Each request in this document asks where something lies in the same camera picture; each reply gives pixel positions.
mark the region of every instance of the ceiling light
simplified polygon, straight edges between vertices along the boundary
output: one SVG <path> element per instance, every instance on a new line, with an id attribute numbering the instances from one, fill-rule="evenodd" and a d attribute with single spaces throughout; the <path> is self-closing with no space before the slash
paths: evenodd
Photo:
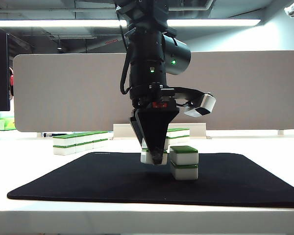
<path id="1" fill-rule="evenodd" d="M 197 19 L 197 20 L 168 20 L 171 27 L 179 26 L 255 26 L 260 20 L 241 19 Z M 0 20 L 0 27 L 126 27 L 126 21 L 121 20 Z"/>
<path id="2" fill-rule="evenodd" d="M 5 20 L 0 27 L 126 27 L 126 21 L 118 20 Z"/>
<path id="3" fill-rule="evenodd" d="M 198 19 L 198 20 L 168 20 L 171 27 L 194 26 L 194 27 L 212 27 L 212 26 L 255 26 L 260 20 L 242 20 L 242 19 Z"/>

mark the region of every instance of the pen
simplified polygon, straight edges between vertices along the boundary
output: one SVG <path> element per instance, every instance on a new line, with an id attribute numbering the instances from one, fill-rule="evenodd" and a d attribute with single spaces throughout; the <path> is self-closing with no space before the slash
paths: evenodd
<path id="1" fill-rule="evenodd" d="M 59 134 L 52 134 L 52 133 L 44 133 L 44 137 L 53 137 L 53 136 L 63 136 L 66 135 L 66 133 L 59 133 Z"/>

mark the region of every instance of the stacked mahjong tiles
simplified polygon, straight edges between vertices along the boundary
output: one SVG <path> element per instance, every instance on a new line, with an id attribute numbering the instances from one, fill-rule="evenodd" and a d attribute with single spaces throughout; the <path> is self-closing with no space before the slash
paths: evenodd
<path id="1" fill-rule="evenodd" d="M 185 143 L 190 141 L 189 128 L 172 128 L 168 129 L 166 137 L 166 146 L 177 143 Z"/>
<path id="2" fill-rule="evenodd" d="M 190 146 L 170 147 L 171 173 L 176 180 L 198 179 L 199 155 Z"/>
<path id="3" fill-rule="evenodd" d="M 168 129 L 162 162 L 166 165 L 168 161 L 168 147 L 170 145 L 171 173 L 176 180 L 198 179 L 198 151 L 190 146 L 172 146 L 174 144 L 188 143 L 190 141 L 190 129 L 173 128 Z M 142 149 L 141 162 L 153 164 L 152 155 L 148 149 Z"/>
<path id="4" fill-rule="evenodd" d="M 92 131 L 53 137 L 53 153 L 69 155 L 106 146 L 110 133 Z"/>

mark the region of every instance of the white table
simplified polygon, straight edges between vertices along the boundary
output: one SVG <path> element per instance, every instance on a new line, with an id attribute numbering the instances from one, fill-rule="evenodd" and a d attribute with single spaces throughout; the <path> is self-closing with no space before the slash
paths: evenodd
<path id="1" fill-rule="evenodd" d="M 294 186 L 294 133 L 211 131 L 191 140 L 202 153 L 244 154 Z M 137 140 L 98 151 L 140 152 Z M 87 152 L 52 154 L 36 133 L 0 132 L 0 234 L 294 234 L 294 209 L 10 200 L 6 194 Z"/>

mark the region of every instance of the black cylindrical housing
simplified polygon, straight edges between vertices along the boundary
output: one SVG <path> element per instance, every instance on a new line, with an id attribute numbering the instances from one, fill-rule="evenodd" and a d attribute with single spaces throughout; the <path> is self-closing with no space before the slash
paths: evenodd
<path id="1" fill-rule="evenodd" d="M 166 61 L 166 72 L 178 75 L 185 71 L 191 61 L 191 50 L 189 47 L 174 38 L 163 35 L 163 48 Z"/>
<path id="2" fill-rule="evenodd" d="M 162 49 L 162 33 L 153 30 L 140 30 L 129 37 L 133 45 L 131 58 L 131 86 L 160 83 L 166 85 L 165 56 Z"/>

